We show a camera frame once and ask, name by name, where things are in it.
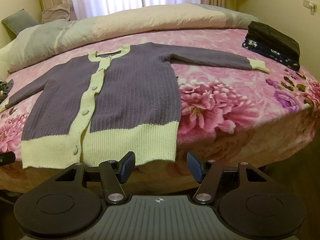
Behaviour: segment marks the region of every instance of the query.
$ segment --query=mattress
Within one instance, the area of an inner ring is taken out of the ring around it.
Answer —
[[[247,30],[198,29],[158,31],[114,38],[56,55],[11,74],[9,96],[55,65],[92,51],[112,51],[123,44],[154,42],[222,50],[265,61],[270,73],[172,62],[181,93],[182,116],[174,163],[153,161],[134,169],[128,194],[166,194],[197,187],[186,164],[188,151],[204,159],[256,167],[284,160],[312,141],[320,84],[304,68],[299,73],[242,48]],[[196,103],[190,95],[200,98]],[[27,192],[59,170],[22,169],[20,144],[24,123],[40,93],[0,114],[0,152],[13,151],[16,162],[0,167],[0,189]],[[215,99],[210,109],[206,97]]]

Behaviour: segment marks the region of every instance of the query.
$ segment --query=beige wall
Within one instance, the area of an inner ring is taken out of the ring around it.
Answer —
[[[300,45],[300,62],[320,80],[320,0],[311,15],[303,0],[236,0],[237,10],[252,14],[294,38]]]
[[[0,0],[0,21],[21,9],[25,9],[37,21],[41,20],[40,0]],[[12,38],[14,36],[0,23],[0,48],[8,44]]]

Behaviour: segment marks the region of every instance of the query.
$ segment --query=floor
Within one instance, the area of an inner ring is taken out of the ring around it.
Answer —
[[[292,190],[304,202],[307,218],[298,234],[300,240],[320,239],[320,131],[312,143],[281,162],[267,165],[265,173]],[[22,237],[13,206],[0,201],[0,240]]]

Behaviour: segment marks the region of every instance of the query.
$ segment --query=cushion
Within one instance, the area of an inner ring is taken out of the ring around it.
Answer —
[[[13,41],[0,49],[0,81],[4,81],[9,76],[9,51]]]
[[[19,32],[23,31],[25,28],[39,24],[24,9],[3,19],[2,23],[6,25],[15,35],[18,35]]]
[[[60,5],[55,5],[42,12],[41,23],[53,22],[55,20],[65,19],[68,21],[70,19],[70,4],[63,3]]]

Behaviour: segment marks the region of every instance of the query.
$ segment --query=gray ribbed plate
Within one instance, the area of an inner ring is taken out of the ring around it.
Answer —
[[[210,207],[187,196],[133,196],[107,208],[101,219],[72,240],[245,240],[227,229]],[[295,236],[287,240],[297,240]]]

